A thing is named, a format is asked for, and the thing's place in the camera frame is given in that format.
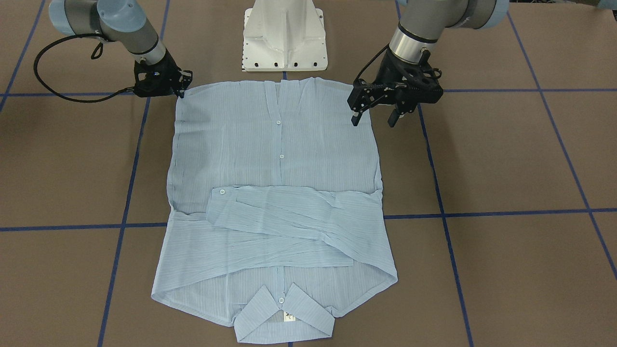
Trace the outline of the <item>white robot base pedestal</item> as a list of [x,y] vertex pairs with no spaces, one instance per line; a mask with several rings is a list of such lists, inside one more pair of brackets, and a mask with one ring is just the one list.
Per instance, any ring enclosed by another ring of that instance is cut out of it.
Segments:
[[244,12],[245,72],[319,72],[328,67],[324,13],[312,0],[256,0]]

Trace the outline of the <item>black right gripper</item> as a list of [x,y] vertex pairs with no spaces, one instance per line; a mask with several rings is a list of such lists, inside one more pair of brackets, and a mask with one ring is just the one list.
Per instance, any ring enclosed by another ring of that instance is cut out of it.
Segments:
[[139,97],[170,96],[184,97],[192,83],[193,72],[181,70],[168,51],[161,61],[153,65],[135,62],[133,93]]

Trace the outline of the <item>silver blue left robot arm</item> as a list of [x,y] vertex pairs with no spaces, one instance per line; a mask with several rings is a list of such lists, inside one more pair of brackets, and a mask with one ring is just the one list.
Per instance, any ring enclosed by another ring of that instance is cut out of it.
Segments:
[[394,127],[418,105],[437,103],[443,96],[442,72],[430,66],[429,58],[443,31],[496,26],[508,8],[507,0],[408,0],[390,42],[376,54],[381,63],[374,81],[361,74],[353,81],[347,100],[352,124],[359,125],[371,108],[387,105],[393,106],[388,124]]

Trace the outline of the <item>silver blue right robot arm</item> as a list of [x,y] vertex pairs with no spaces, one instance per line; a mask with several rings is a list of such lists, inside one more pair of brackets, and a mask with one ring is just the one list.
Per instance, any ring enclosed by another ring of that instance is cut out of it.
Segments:
[[177,66],[136,0],[53,0],[48,11],[53,26],[65,35],[66,41],[98,40],[93,60],[101,57],[107,42],[123,44],[135,61],[135,82],[121,93],[184,97],[193,73]]

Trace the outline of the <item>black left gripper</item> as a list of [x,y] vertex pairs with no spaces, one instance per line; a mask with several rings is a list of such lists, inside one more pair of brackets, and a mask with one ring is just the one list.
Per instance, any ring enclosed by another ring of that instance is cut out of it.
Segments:
[[[375,80],[368,83],[361,78],[363,72],[377,58],[383,57]],[[394,128],[401,118],[400,111],[413,111],[418,103],[435,104],[443,96],[439,84],[441,70],[429,64],[430,50],[422,48],[419,62],[399,59],[390,48],[381,49],[358,73],[352,84],[348,105],[353,110],[353,127],[359,125],[361,112],[376,105],[394,105],[388,125]]]

